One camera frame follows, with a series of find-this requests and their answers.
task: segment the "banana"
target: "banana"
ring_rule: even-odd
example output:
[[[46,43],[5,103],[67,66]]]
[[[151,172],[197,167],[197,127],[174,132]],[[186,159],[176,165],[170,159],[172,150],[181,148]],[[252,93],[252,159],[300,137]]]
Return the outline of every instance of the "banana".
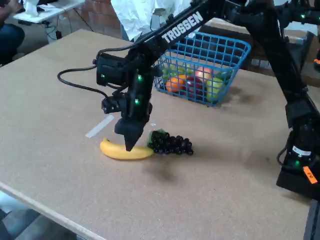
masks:
[[[125,145],[112,143],[107,138],[100,143],[100,149],[104,155],[117,160],[144,159],[154,154],[151,148],[142,146],[134,146],[131,151],[127,151]]]

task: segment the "green apple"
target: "green apple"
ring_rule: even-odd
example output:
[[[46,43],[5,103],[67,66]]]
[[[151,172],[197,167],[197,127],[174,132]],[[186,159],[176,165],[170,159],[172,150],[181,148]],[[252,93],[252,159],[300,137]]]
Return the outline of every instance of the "green apple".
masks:
[[[224,90],[224,80],[214,77],[212,80],[206,81],[206,100],[212,103],[218,99],[219,92]]]

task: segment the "blue wire basket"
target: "blue wire basket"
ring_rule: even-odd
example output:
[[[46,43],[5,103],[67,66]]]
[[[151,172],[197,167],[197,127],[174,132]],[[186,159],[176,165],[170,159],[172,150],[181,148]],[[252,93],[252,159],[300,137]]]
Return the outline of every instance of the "blue wire basket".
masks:
[[[196,32],[159,58],[163,75],[154,79],[155,88],[208,106],[219,105],[250,50],[245,41]]]

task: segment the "orange tag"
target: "orange tag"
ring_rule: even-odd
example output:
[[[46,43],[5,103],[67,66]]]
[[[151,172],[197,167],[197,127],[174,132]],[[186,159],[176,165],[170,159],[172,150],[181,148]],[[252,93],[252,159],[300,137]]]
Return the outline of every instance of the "orange tag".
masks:
[[[318,182],[308,166],[304,166],[303,171],[311,184],[316,184]]]

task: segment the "red apple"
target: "red apple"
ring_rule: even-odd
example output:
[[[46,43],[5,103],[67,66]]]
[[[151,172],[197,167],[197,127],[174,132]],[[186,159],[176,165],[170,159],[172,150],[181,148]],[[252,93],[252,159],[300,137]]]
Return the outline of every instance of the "red apple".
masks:
[[[200,66],[195,71],[195,76],[206,84],[208,80],[212,79],[212,72],[211,68]]]
[[[197,99],[197,100],[204,100],[205,96],[205,85],[197,77],[189,76],[186,79],[186,91],[188,99]]]

